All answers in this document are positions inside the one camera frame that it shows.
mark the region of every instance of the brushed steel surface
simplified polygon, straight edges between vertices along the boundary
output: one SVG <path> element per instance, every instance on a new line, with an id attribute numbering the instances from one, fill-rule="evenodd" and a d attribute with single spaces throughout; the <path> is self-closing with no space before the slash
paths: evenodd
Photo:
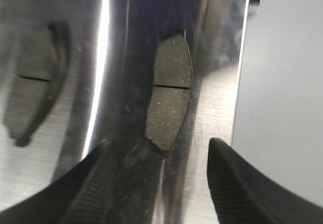
<path id="1" fill-rule="evenodd" d="M 154 212 L 153 223 L 214 223 L 206 180 L 207 146 L 211 137 L 231 141 L 248 0 L 1 1 L 5 36 L 0 38 L 0 75 L 6 76 L 0 79 L 1 116 L 22 36 L 34 25 L 66 20 L 72 43 L 62 92 L 31 143 L 15 147 L 0 120 L 0 209 L 38 192 L 97 144 L 115 139 L 119 165 L 115 218 L 132 208 L 134 215 Z M 21 1 L 26 4 L 23 9 L 18 6 Z M 113 1 L 110 10 L 107 1 Z M 144 138 L 154 56 L 158 42 L 179 30 L 185 32 L 192 56 L 192 97 L 177 140 L 161 154 Z M 137 168 L 147 171 L 140 173 L 143 181 L 157 185 L 141 187 L 139 178 L 131 189 L 124 180 L 134 179 Z M 134 205 L 143 193 L 147 203 Z"/>

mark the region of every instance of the white wall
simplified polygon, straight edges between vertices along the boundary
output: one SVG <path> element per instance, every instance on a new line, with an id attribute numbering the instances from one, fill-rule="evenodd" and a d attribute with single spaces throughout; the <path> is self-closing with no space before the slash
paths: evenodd
<path id="1" fill-rule="evenodd" d="M 323 0 L 261 0 L 249 18 L 233 148 L 323 206 Z"/>

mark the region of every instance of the scratch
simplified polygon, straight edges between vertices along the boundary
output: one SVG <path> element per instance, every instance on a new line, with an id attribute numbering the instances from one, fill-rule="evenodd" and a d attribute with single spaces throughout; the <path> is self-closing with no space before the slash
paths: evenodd
<path id="1" fill-rule="evenodd" d="M 203 123 L 201 122 L 201 146 L 203 145 Z"/>

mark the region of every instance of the reflective metal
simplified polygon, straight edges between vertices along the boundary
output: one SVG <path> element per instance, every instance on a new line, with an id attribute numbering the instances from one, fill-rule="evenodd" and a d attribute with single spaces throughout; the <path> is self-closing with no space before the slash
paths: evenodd
<path id="1" fill-rule="evenodd" d="M 38 192 L 95 145 L 113 140 L 115 219 L 214 223 L 207 146 L 211 137 L 231 140 L 248 0 L 0 3 L 1 117 L 24 35 L 64 21 L 71 37 L 63 89 L 29 145 L 14 146 L 0 120 L 0 209 Z M 178 32 L 185 33 L 192 59 L 192 96 L 177 140 L 162 152 L 145 137 L 146 112 L 157 46 Z"/>

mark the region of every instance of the textured rubber grip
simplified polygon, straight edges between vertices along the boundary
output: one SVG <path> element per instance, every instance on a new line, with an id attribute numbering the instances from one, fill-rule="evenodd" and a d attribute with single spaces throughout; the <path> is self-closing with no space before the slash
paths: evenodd
<path id="1" fill-rule="evenodd" d="M 107 223 L 114 175 L 111 144 L 96 147 L 66 175 L 0 213 L 0 223 Z"/>
<path id="2" fill-rule="evenodd" d="M 323 209 L 279 186 L 221 139 L 211 139 L 207 179 L 220 224 L 322 224 Z"/>

